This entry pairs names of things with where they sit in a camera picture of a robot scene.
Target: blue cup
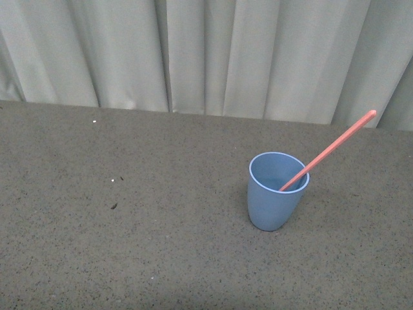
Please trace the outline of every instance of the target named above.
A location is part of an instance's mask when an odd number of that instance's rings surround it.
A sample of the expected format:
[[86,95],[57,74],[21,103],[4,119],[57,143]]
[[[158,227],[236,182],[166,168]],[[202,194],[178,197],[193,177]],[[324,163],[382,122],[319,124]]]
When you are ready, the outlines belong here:
[[250,162],[248,213],[257,228],[275,231],[288,220],[305,192],[310,174],[284,192],[279,189],[304,167],[297,158],[278,152],[262,153]]

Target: speckled countertop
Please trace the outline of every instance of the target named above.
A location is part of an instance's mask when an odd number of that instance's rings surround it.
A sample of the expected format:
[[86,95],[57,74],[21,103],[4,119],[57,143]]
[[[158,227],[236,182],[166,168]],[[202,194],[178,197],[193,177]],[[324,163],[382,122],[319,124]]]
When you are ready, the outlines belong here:
[[249,161],[345,128],[0,107],[0,309],[413,308],[412,132],[358,132],[263,232]]

